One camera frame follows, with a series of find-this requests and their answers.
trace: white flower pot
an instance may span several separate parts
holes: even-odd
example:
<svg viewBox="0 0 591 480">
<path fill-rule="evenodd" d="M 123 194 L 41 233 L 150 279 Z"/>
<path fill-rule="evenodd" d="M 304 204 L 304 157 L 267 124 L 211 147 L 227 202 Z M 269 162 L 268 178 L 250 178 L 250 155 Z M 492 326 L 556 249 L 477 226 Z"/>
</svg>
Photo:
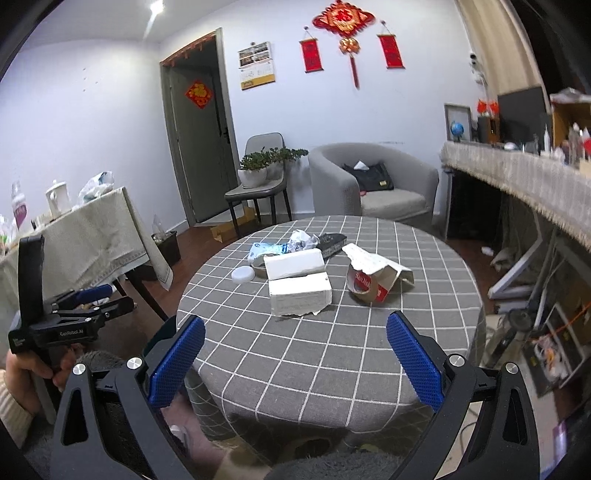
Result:
<svg viewBox="0 0 591 480">
<path fill-rule="evenodd" d="M 256 189 L 267 181 L 267 168 L 260 170 L 238 170 L 238 178 L 246 189 Z"/>
<path fill-rule="evenodd" d="M 281 180 L 283 176 L 283 162 L 277 161 L 267 167 L 267 180 Z"/>
</svg>

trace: red tassel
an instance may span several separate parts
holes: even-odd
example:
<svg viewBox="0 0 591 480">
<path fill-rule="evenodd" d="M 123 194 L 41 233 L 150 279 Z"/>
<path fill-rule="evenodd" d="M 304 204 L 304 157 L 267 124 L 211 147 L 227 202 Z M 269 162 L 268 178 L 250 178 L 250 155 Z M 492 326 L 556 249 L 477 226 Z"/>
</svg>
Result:
<svg viewBox="0 0 591 480">
<path fill-rule="evenodd" d="M 353 81 L 355 82 L 355 88 L 359 90 L 359 76 L 357 75 L 357 65 L 355 64 L 355 58 L 353 54 L 349 54 L 349 58 L 351 59 L 351 70 L 353 70 Z"/>
</svg>

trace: beige tablecloth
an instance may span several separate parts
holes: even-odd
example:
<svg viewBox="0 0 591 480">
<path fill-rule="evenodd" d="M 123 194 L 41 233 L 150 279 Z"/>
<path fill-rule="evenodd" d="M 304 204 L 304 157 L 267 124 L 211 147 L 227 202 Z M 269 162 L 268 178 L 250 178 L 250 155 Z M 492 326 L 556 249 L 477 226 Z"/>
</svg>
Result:
<svg viewBox="0 0 591 480">
<path fill-rule="evenodd" d="M 578 170 L 474 143 L 446 142 L 441 162 L 519 198 L 591 251 L 591 180 Z"/>
<path fill-rule="evenodd" d="M 150 260 L 167 290 L 173 272 L 123 187 L 74 210 L 43 229 L 43 296 L 109 283 Z M 0 355 L 18 310 L 18 249 L 0 260 Z"/>
</svg>

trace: ceiling light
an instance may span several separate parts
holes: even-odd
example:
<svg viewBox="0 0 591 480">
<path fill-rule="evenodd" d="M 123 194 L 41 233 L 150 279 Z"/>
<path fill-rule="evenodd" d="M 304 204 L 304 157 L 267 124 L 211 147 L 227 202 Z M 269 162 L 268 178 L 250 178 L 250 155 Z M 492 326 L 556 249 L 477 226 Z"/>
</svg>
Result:
<svg viewBox="0 0 591 480">
<path fill-rule="evenodd" d="M 164 11 L 164 1 L 156 0 L 152 5 L 150 5 L 150 10 L 152 11 L 153 15 L 161 14 Z"/>
</svg>

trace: human hand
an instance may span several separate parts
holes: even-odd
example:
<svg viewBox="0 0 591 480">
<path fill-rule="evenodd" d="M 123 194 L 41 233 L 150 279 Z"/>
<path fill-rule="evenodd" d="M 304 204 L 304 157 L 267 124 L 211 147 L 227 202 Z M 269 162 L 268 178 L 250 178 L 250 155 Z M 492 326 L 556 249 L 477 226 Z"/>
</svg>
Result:
<svg viewBox="0 0 591 480">
<path fill-rule="evenodd" d="M 41 403 L 35 391 L 31 372 L 41 378 L 53 379 L 53 384 L 62 391 L 75 364 L 76 356 L 72 349 L 68 349 L 62 357 L 60 370 L 55 374 L 36 353 L 24 352 L 15 355 L 9 351 L 6 356 L 4 383 L 18 404 L 30 414 L 36 415 L 41 410 Z"/>
</svg>

